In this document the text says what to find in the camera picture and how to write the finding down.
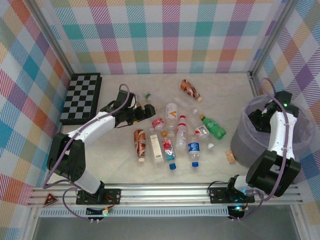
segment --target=marble surface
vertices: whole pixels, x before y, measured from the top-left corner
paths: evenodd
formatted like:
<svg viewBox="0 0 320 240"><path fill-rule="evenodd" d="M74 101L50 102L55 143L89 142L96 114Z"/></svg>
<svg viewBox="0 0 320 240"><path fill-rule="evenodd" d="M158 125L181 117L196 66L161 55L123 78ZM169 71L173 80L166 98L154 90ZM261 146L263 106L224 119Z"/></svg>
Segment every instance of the marble surface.
<svg viewBox="0 0 320 240"><path fill-rule="evenodd" d="M197 102L179 88L183 79L195 86L203 96L202 102ZM170 170L167 163L155 167L148 141L149 135L145 162L138 162L133 133L136 129L144 129L147 133L151 127L149 119L133 126L113 129L86 149L86 168L96 178L104 183L208 183L228 181L236 174L247 173L245 167L238 163L230 165L226 158L226 151L230 150L230 141L237 128L241 110L253 97L245 73L103 75L98 110L116 99L121 83L127 84L130 91L138 95L143 94L143 86L152 95L158 95L165 104L175 96L185 99L192 107L197 108L199 113L215 119L227 134L222 140L214 138L215 146L212 151L208 150L204 143L200 144L198 168L191 166L186 150L176 151L177 168ZM68 133L76 128L78 126L64 126L62 131ZM61 178L54 174L50 182L58 179Z"/></svg>

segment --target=gray trash bin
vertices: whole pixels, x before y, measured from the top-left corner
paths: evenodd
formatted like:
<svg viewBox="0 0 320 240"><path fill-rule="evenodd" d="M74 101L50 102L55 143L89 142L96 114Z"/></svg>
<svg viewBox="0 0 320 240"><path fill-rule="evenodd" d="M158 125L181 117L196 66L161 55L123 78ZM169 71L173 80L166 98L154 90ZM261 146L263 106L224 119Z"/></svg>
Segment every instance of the gray trash bin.
<svg viewBox="0 0 320 240"><path fill-rule="evenodd" d="M243 109L238 127L232 137L230 149L238 163L249 168L257 158L268 148L270 134L256 131L248 115L260 109L265 109L271 98L261 95L253 98ZM301 157L309 148L315 134L315 123L302 107L293 130L292 148L295 159Z"/></svg>

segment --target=green bottle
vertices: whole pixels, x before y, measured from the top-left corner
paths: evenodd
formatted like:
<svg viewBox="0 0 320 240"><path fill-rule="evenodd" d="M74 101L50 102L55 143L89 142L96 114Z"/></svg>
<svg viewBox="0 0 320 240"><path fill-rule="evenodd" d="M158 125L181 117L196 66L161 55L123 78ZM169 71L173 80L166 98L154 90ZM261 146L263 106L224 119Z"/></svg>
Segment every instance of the green bottle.
<svg viewBox="0 0 320 240"><path fill-rule="evenodd" d="M215 136L217 139L222 139L226 135L226 130L219 126L213 119L205 117L204 115L200 116L200 119L209 130L209 132Z"/></svg>

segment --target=chessboard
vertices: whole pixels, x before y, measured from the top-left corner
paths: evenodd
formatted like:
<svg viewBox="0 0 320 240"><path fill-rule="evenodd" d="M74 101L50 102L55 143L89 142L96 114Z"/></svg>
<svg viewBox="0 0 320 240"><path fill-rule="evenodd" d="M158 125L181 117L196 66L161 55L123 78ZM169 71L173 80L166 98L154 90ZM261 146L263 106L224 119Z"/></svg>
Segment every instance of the chessboard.
<svg viewBox="0 0 320 240"><path fill-rule="evenodd" d="M60 118L62 125L82 125L96 116L101 81L100 73L72 76Z"/></svg>

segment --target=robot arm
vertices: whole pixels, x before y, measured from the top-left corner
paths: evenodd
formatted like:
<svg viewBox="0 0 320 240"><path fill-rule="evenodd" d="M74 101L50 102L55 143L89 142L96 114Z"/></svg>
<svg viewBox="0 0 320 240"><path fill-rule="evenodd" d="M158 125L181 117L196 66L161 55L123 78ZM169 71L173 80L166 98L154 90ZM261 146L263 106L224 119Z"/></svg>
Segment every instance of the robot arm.
<svg viewBox="0 0 320 240"><path fill-rule="evenodd" d="M86 154L85 148L90 146L97 138L107 131L115 128L122 122L127 122L130 126L135 122L150 118L156 114L155 108L151 104L142 106L137 103L134 93L129 93L127 103L117 112L124 102L128 93L120 90L116 101L110 102L106 107L102 108L100 112L89 122L78 129L67 134L59 132L53 138L47 168L51 171L57 163L63 149L72 137L76 135L70 144L68 151L64 153L62 161L59 163L54 173L62 176L71 182L75 183L81 189L83 194L89 196L91 200L97 204L103 199L104 183L96 179L88 170L86 170Z"/></svg>
<svg viewBox="0 0 320 240"><path fill-rule="evenodd" d="M286 162L283 175L275 196L280 197L293 182L301 169L293 153L293 132L299 109L291 105L292 94L286 91L277 92L275 98L284 106L288 117L289 131L286 146ZM229 188L245 193L249 189L259 189L270 194L279 174L274 167L281 166L284 156L286 122L279 106L270 101L264 111L256 110L249 115L257 131L270 133L268 149L253 163L246 176L235 176L229 181Z"/></svg>

